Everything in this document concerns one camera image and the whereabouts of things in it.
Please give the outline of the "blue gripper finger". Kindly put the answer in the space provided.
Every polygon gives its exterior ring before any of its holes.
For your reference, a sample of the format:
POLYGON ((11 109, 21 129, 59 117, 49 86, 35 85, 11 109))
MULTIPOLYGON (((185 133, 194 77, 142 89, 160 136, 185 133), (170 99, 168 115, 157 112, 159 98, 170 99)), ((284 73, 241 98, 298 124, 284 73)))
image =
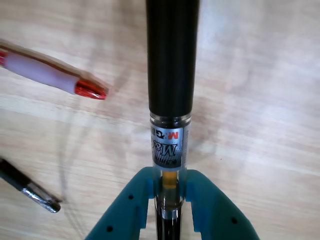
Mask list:
POLYGON ((146 228, 149 200, 155 197, 155 167, 142 168, 124 187, 102 215, 87 240, 138 240, 146 228))
POLYGON ((258 240, 242 211, 204 174, 189 169, 185 199, 191 203, 194 231, 203 240, 258 240))

